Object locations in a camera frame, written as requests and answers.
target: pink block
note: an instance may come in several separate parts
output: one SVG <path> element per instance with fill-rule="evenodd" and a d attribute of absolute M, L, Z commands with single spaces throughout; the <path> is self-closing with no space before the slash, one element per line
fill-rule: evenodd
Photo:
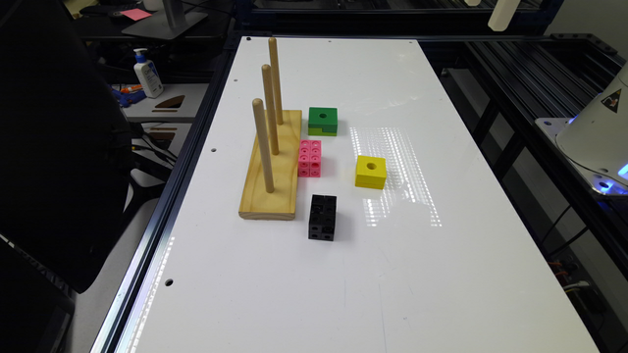
<path fill-rule="evenodd" d="M 321 176 L 321 140 L 301 140 L 298 150 L 298 175 Z"/>

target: black block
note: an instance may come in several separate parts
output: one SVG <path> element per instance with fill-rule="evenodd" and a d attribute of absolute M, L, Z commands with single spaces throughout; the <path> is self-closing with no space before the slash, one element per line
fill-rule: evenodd
<path fill-rule="evenodd" d="M 312 195 L 308 238 L 334 241 L 336 196 Z"/>

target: pump bottle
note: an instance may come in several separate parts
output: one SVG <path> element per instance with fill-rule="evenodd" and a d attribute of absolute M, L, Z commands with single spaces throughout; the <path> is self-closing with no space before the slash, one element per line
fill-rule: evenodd
<path fill-rule="evenodd" d="M 161 83 L 161 79 L 159 79 L 155 64 L 144 57 L 143 52 L 147 49 L 139 48 L 133 50 L 137 60 L 137 64 L 133 66 L 133 69 L 139 79 L 139 83 L 141 83 L 146 97 L 157 98 L 164 91 L 164 85 Z"/>

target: wooden board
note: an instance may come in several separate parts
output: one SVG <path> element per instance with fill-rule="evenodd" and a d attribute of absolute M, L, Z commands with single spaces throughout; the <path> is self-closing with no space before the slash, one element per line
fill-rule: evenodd
<path fill-rule="evenodd" d="M 277 126 L 279 155 L 271 154 L 275 191 L 266 192 L 257 136 L 248 164 L 246 183 L 239 203 L 245 220 L 291 221 L 296 204 L 298 148 L 301 138 L 301 111 L 284 110 L 284 124 Z"/>

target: white tabletop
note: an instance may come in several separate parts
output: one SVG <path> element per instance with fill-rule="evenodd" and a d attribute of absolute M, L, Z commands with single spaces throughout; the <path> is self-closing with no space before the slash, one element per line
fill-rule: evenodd
<path fill-rule="evenodd" d="M 322 177 L 294 221 L 238 216 L 269 63 L 243 39 L 131 351 L 598 351 L 416 41 L 278 43 L 302 138 L 309 107 L 339 110 L 311 138 Z M 384 190 L 353 185 L 359 154 L 387 159 Z M 307 238 L 312 194 L 338 197 L 334 242 Z"/>

